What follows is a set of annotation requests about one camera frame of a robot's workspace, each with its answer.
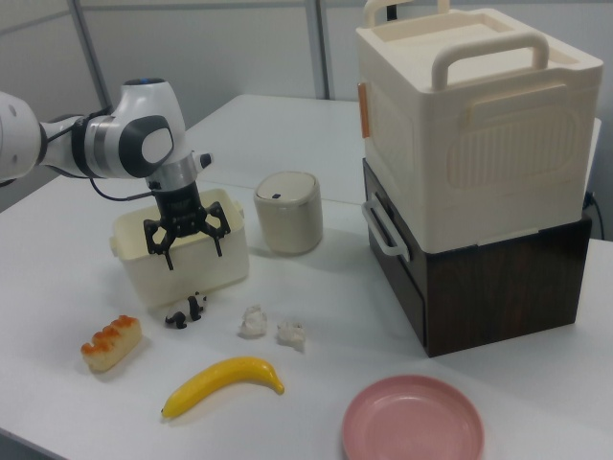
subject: toy bread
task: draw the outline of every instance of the toy bread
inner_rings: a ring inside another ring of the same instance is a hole
[[[122,314],[92,337],[92,343],[80,347],[83,359],[92,371],[104,372],[117,364],[141,340],[138,319]]]

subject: banana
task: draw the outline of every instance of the banana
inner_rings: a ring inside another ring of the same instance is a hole
[[[219,388],[246,380],[264,383],[280,395],[285,391],[269,362],[254,356],[231,357],[196,374],[177,388],[166,401],[162,416],[181,415]]]

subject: panda figure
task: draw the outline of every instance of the panda figure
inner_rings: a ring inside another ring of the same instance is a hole
[[[169,308],[169,312],[166,315],[166,323],[172,324],[176,326],[176,329],[184,329],[187,327],[185,321],[189,316],[192,321],[197,321],[201,318],[200,313],[204,311],[207,305],[207,296],[202,296],[202,305],[198,304],[198,299],[200,293],[197,292],[195,295],[191,295],[187,299],[179,300],[172,304]]]

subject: table surface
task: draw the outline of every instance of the table surface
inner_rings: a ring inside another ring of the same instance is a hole
[[[352,398],[394,375],[420,374],[462,391],[483,419],[483,458],[613,456],[613,244],[590,241],[577,323],[428,358],[375,261],[359,203],[362,143],[354,103],[241,96],[189,132],[216,162],[200,190],[222,187],[244,207],[250,272],[211,292],[197,323],[165,327],[143,308],[108,245],[118,216],[152,204],[114,203],[63,177],[0,214],[0,432],[70,459],[343,459],[341,425]],[[263,242],[253,188],[269,173],[321,181],[324,238],[281,258]],[[107,180],[115,196],[141,181]],[[260,304],[268,334],[245,340],[245,309]],[[144,339],[94,375],[80,345],[119,314]],[[306,330],[303,353],[277,343],[282,320]],[[160,409],[186,379],[224,359],[271,361],[285,394],[224,388],[164,422]]]

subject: storage box lid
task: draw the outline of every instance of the storage box lid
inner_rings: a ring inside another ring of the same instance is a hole
[[[518,71],[602,66],[496,10],[450,11],[378,26],[367,17],[357,33],[423,92]]]

